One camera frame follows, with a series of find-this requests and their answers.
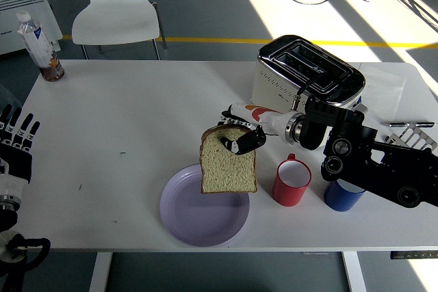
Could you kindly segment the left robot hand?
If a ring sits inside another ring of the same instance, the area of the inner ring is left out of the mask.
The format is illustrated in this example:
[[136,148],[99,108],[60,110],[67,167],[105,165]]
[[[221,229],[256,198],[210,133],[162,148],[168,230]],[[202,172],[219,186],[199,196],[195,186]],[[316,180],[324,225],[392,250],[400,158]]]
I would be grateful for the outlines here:
[[22,109],[7,104],[1,112],[1,201],[18,204],[23,188],[31,180],[30,150],[40,127],[32,113],[17,126]]

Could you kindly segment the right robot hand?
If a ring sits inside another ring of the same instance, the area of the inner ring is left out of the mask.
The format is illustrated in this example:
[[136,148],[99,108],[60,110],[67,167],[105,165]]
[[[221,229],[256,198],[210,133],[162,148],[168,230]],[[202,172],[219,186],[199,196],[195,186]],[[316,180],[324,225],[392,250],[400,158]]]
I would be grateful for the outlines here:
[[224,124],[254,126],[254,130],[250,130],[236,140],[229,137],[220,138],[228,151],[235,155],[243,155],[262,147],[266,142],[266,135],[277,135],[285,142],[290,116],[258,105],[234,103],[222,112],[222,118]]

